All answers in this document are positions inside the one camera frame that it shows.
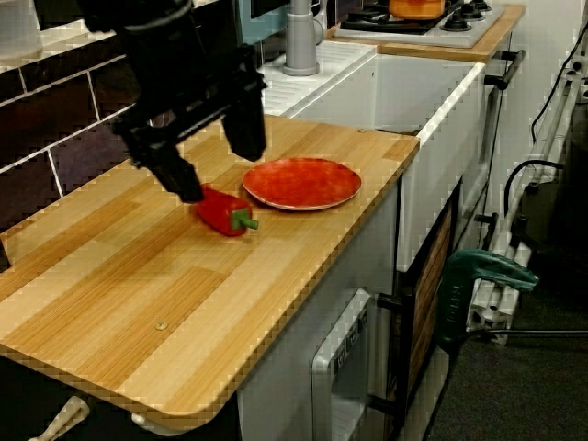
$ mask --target orange pot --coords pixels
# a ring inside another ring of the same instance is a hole
[[[445,11],[445,0],[390,0],[390,13],[407,20],[433,20]]]

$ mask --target white bottle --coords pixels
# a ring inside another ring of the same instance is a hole
[[[41,46],[33,0],[0,0],[0,60],[25,57]]]

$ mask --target green clamp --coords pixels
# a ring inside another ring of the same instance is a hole
[[[532,290],[537,276],[515,261],[483,250],[462,250],[453,253],[445,264],[437,291],[434,337],[441,349],[449,354],[459,350],[465,335],[473,282],[488,280],[519,291]]]

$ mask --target white sink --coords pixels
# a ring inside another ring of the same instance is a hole
[[[318,75],[288,77],[283,58],[262,69],[266,113],[418,133],[420,151],[402,178],[396,267],[405,272],[480,151],[485,65],[377,55],[369,45],[330,41],[318,53]]]

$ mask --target gray carpet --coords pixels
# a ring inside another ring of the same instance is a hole
[[[513,327],[588,330],[588,277],[532,269]],[[588,441],[588,339],[467,341],[426,439]]]

